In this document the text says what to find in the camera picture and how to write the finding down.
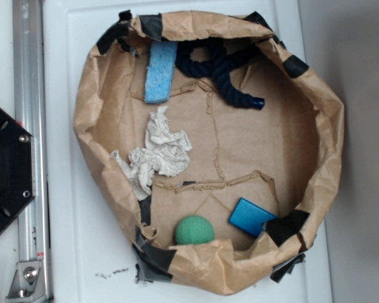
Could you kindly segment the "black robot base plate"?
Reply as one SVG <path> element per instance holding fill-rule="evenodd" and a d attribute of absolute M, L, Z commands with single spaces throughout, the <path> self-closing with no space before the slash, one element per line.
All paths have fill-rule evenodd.
<path fill-rule="evenodd" d="M 32 136 L 0 108 L 0 235 L 33 198 Z"/>

